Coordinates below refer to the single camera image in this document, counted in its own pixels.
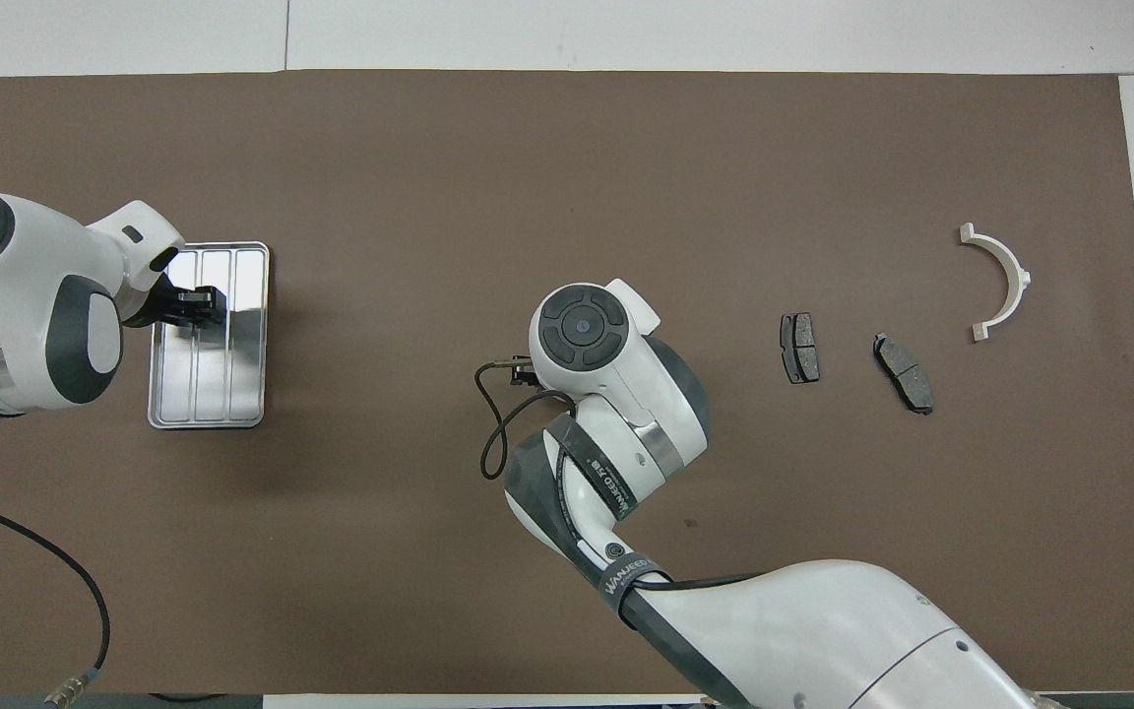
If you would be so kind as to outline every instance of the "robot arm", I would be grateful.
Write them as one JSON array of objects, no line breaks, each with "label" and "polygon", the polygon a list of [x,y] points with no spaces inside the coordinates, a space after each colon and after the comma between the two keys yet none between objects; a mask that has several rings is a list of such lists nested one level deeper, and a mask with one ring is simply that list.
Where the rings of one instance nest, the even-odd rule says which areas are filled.
[{"label": "robot arm", "polygon": [[623,623],[726,706],[933,709],[1034,704],[956,623],[889,571],[813,562],[750,579],[674,582],[613,526],[706,447],[702,386],[650,332],[621,281],[541,303],[541,385],[577,402],[519,445],[505,482],[524,527],[598,588]]},{"label": "robot arm", "polygon": [[194,319],[194,293],[162,275],[181,246],[143,202],[82,226],[0,194],[0,417],[99,398],[120,366],[122,323]]}]

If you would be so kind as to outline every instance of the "gray brake pad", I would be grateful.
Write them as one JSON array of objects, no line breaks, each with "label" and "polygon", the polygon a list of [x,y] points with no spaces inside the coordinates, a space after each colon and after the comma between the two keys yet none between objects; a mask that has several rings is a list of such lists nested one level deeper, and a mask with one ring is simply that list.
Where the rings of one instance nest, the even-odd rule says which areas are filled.
[{"label": "gray brake pad", "polygon": [[790,377],[790,383],[820,380],[816,338],[811,332],[810,313],[781,315],[781,362],[787,369],[787,377]]},{"label": "gray brake pad", "polygon": [[891,339],[887,332],[879,332],[873,340],[873,355],[886,369],[911,412],[929,416],[936,410],[936,393],[930,389],[926,372],[904,345]]}]

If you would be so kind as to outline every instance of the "brown work surface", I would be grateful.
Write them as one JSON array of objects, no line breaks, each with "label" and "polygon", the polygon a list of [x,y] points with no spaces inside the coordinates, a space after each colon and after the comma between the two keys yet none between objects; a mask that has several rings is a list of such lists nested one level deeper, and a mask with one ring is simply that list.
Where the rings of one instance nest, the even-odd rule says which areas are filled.
[{"label": "brown work surface", "polygon": [[[141,197],[189,242],[272,251],[256,429],[150,428],[149,332],[98,403],[0,423],[0,512],[108,593],[101,691],[691,691],[476,470],[477,364],[526,351],[552,288],[615,277],[714,416],[626,540],[679,579],[879,564],[1026,686],[1134,690],[1115,77],[0,78],[0,192],[83,221]],[[1004,276],[965,220],[1034,275],[981,343]],[[797,310],[819,383],[781,368]],[[503,407],[530,394],[501,380]],[[98,638],[75,576],[0,531],[0,691],[49,690]]]}]

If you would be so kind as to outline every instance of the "metal tray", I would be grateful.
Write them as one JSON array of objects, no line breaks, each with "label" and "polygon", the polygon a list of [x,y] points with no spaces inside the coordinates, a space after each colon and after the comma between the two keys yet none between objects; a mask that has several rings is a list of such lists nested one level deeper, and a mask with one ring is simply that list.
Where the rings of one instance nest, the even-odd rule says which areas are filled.
[{"label": "metal tray", "polygon": [[152,327],[147,421],[158,429],[252,428],[265,414],[264,243],[189,243],[167,270],[178,287],[215,286],[223,327]]}]

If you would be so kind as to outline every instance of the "black cable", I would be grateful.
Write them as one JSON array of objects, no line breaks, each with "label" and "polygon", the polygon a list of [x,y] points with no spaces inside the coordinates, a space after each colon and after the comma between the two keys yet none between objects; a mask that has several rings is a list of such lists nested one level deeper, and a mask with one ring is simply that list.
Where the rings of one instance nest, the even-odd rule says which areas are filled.
[{"label": "black cable", "polygon": [[[500,410],[497,407],[496,402],[492,400],[492,396],[489,395],[488,389],[485,389],[484,387],[484,381],[482,381],[481,378],[482,375],[484,375],[484,372],[501,366],[503,365],[499,362],[490,362],[486,364],[482,364],[480,369],[475,370],[475,387],[476,389],[481,390],[481,396],[484,396],[484,400],[489,405],[489,410],[491,410],[492,412],[492,417],[496,419],[496,429],[492,429],[492,432],[489,436],[488,441],[485,441],[484,444],[484,450],[482,450],[481,453],[481,475],[484,475],[485,480],[491,480],[491,481],[498,479],[498,476],[501,475],[501,472],[505,471],[505,463],[507,463],[507,458],[509,457],[510,440],[507,437],[507,432],[505,432],[505,430],[507,429],[507,427],[510,425],[510,422],[513,422],[514,419],[518,416],[518,414],[523,413],[524,408],[530,407],[533,403],[535,403],[535,400],[559,399],[567,405],[568,413],[570,413],[570,416],[573,417],[576,416],[576,400],[573,399],[570,395],[567,394],[567,391],[558,391],[557,389],[547,389],[544,391],[538,391],[536,394],[533,394],[532,396],[530,396],[530,398],[523,399],[522,404],[518,404],[517,407],[510,410],[510,412],[506,414],[505,417],[502,417]],[[499,439],[501,440],[501,461],[498,463],[496,472],[490,472],[488,466],[488,457],[492,450],[492,445],[496,444]]]},{"label": "black cable", "polygon": [[555,461],[555,492],[558,495],[558,510],[562,513],[564,522],[567,522],[567,533],[573,542],[581,542],[579,531],[576,522],[570,518],[570,508],[567,507],[567,493],[564,492],[564,462],[567,461],[567,448],[558,445],[558,459]]},{"label": "black cable", "polygon": [[100,642],[99,659],[94,660],[93,667],[95,669],[103,668],[103,660],[108,658],[108,642],[112,639],[112,623],[111,619],[108,618],[108,604],[103,601],[103,592],[100,591],[99,584],[94,583],[94,579],[91,576],[90,571],[86,571],[85,566],[78,564],[77,559],[73,559],[71,556],[68,556],[67,551],[56,547],[54,542],[51,542],[49,539],[44,538],[44,535],[36,533],[18,522],[8,520],[3,515],[0,515],[0,525],[8,527],[14,531],[14,533],[25,535],[31,539],[32,542],[40,545],[40,547],[44,548],[46,551],[54,554],[54,556],[59,557],[60,562],[68,564],[68,568],[75,571],[77,575],[82,577],[83,582],[86,582],[86,588],[91,589],[94,602],[98,602],[99,605],[100,623],[103,624],[103,638]]},{"label": "black cable", "polygon": [[747,579],[754,579],[759,573],[751,574],[737,574],[733,576],[719,576],[718,579],[691,579],[684,580],[684,582],[675,582],[669,580],[669,582],[643,582],[643,580],[635,580],[633,582],[633,588],[640,588],[642,591],[692,591],[696,588],[713,588],[717,585],[728,585],[730,583],[744,582]]},{"label": "black cable", "polygon": [[197,701],[208,701],[209,699],[218,699],[218,698],[221,698],[221,697],[229,697],[229,695],[227,695],[227,694],[197,694],[197,695],[193,695],[193,697],[177,697],[177,695],[172,695],[172,694],[156,694],[156,692],[152,692],[152,694],[147,694],[147,697],[153,698],[153,699],[159,699],[160,701],[168,701],[168,703],[170,703],[170,704],[194,704]]}]

